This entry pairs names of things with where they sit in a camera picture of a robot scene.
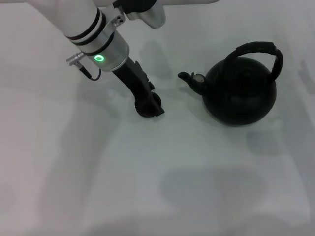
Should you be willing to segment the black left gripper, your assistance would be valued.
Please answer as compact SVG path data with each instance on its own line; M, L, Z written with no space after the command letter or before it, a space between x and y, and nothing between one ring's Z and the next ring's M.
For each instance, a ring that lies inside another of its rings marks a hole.
M129 88L135 97L135 108L142 117L158 117L164 113L161 98L153 92L155 86L149 81L140 64L128 58L115 70L115 75Z

